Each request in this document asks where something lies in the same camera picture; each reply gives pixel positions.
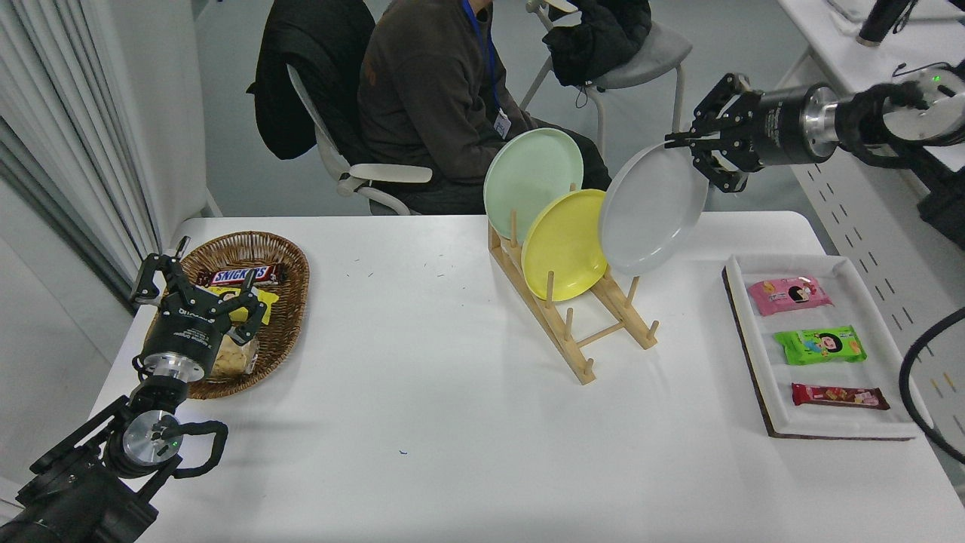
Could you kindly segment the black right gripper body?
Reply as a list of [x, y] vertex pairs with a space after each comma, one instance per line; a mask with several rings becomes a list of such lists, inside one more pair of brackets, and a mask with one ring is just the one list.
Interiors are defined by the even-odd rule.
[[743, 93], [750, 114], [747, 121], [750, 142], [743, 158], [744, 169], [811, 163], [811, 148], [804, 126], [804, 113], [810, 97], [810, 87]]

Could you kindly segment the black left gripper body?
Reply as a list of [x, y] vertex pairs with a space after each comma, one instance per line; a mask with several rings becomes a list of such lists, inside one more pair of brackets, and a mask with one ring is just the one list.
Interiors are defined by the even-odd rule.
[[185, 308], [178, 300], [162, 302], [142, 347], [142, 368], [147, 372], [209, 372], [230, 329], [230, 317], [214, 315], [210, 307]]

